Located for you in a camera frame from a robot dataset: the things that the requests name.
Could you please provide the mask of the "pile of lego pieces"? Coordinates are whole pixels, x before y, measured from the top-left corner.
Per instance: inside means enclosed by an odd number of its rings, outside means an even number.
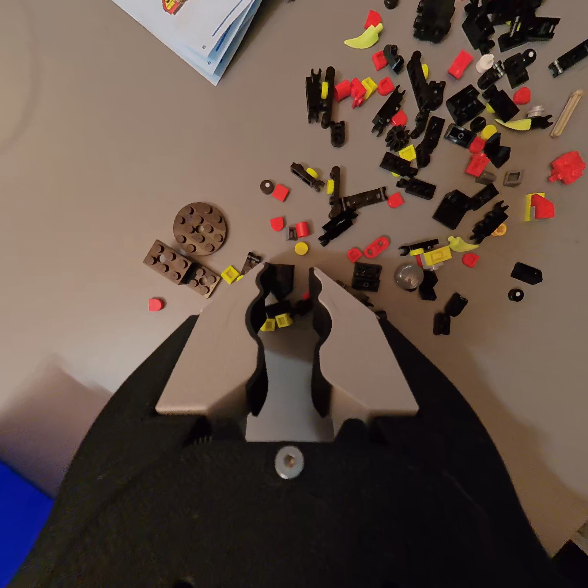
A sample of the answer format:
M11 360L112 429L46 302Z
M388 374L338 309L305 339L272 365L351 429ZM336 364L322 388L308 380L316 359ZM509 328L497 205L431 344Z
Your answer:
M541 115L542 108L531 109L525 118L516 119L520 112L519 105L525 105L532 98L531 90L524 86L510 97L496 84L507 77L511 89L515 89L529 80L528 66L533 64L537 51L527 48L524 52L510 55L503 61L496 60L491 53L496 46L492 37L495 25L508 25L509 31L498 37L501 52L518 48L533 41L550 40L560 18L537 16L536 10L542 1L468 1L464 5L466 15L462 28L474 50L481 52L476 69L481 73L477 87L467 85L450 96L445 104L452 118L443 138L454 145L468 150L469 163L464 172L474 178L483 188L476 194L468 196L458 189L447 193L440 201L432 218L444 228L455 231L465 214L477 211L500 194L495 185L495 176L486 171L488 165L500 169L509 161L511 147L501 144L501 133L494 124L487 124L481 113L485 110L495 115L495 123L505 129L528 132L534 129L547 129L553 125L551 115ZM454 1L420 1L414 22L414 37L439 43L447 35L454 14ZM354 39L345 40L345 45L357 49L371 48L378 40L383 29L381 15L370 11L364 24L364 32ZM587 39L570 48L548 64L553 78L562 76L578 63L587 58ZM383 50L371 56L376 70L389 67L399 75L405 67L405 60L398 52L397 45L386 45ZM403 189L407 195L425 201L433 199L436 185L418 178L420 170L430 165L431 155L435 151L445 127L445 119L431 113L443 103L445 81L436 82L429 79L429 67L422 63L422 53L416 50L406 64L406 72L414 92L418 108L415 128L406 128L408 118L402 109L406 91L394 85L390 77L384 77L378 84L371 77L359 80L344 79L335 84L336 70L330 66L322 76L322 70L311 70L305 78L305 96L307 121L319 122L321 127L329 129L330 143L340 148L346 141L345 121L334 121L333 104L349 97L353 98L352 107L356 108L376 92L388 96L386 102L375 114L371 124L371 133L379 137L390 127L385 137L385 152L379 168L399 178L396 187ZM586 162L579 151L569 151L555 158L550 163L548 181L571 185L583 176ZM405 203L401 192L387 194L386 187L366 190L358 194L341 195L341 169L333 166L326 183L328 195L329 221L322 226L319 235L320 246L325 247L353 226L357 210L377 203L387 203L396 209ZM498 201L485 213L472 228L469 241L460 237L448 236L447 245L440 244L439 239L408 243L399 247L401 256L410 256L412 262L401 264L396 270L396 284L408 292L419 291L422 300L436 300L436 270L453 253L461 253L462 263L474 268L480 259L472 251L479 248L489 236L503 236L507 231L504 223L509 217L508 205ZM544 192L531 192L525 195L524 222L553 219L556 216L555 204ZM226 217L216 206L207 202L193 202L180 209L173 223L174 237L180 250L166 246L160 240L154 241L143 264L165 276L174 284L186 285L203 298L209 298L222 279L227 284L237 283L251 269L260 264L262 257L249 252L243 268L239 271L228 266L220 276L212 272L196 257L207 256L217 252L226 242ZM390 245L386 236L381 236L364 250L351 247L347 259L354 264L351 288L364 292L377 292L380 286L382 267L374 263L361 262L362 258L375 259ZM312 309L311 296L307 292L301 300L292 305L285 299L268 305L265 322L261 332L273 332L277 327L288 327L293 317L304 316ZM443 311L433 318L433 334L447 336L451 330L451 319L460 315L468 304L467 298L455 292L445 305Z

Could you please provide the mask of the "blue plastic bin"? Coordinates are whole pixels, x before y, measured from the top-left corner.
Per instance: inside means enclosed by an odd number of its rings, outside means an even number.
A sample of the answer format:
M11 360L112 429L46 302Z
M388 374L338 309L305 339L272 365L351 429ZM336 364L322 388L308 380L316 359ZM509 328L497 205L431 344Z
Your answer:
M53 499L1 463L1 587L24 562L44 526Z

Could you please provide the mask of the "lego instruction booklet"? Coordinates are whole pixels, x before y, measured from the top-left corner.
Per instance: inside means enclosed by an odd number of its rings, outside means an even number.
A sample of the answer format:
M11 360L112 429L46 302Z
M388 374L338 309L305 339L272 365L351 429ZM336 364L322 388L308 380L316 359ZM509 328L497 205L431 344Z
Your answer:
M261 1L114 1L114 4L216 86Z

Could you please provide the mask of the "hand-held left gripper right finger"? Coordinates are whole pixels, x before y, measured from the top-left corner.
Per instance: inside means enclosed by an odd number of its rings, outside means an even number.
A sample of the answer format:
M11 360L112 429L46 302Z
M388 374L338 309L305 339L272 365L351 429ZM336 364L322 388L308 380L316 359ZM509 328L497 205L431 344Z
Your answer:
M322 418L414 416L417 401L377 315L318 268L309 270L311 398Z

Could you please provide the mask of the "black lego slope brick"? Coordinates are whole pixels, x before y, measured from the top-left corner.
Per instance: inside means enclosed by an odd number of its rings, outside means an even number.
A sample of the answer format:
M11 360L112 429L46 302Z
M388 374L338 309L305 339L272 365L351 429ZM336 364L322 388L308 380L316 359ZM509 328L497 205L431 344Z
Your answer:
M285 300L294 289L295 265L269 263L270 293L278 302Z

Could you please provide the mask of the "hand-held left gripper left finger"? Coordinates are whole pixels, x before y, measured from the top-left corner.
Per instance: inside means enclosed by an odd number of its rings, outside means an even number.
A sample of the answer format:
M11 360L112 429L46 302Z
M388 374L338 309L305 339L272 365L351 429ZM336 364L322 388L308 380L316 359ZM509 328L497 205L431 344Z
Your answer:
M269 264L207 305L156 404L161 415L257 416L268 394L263 343Z

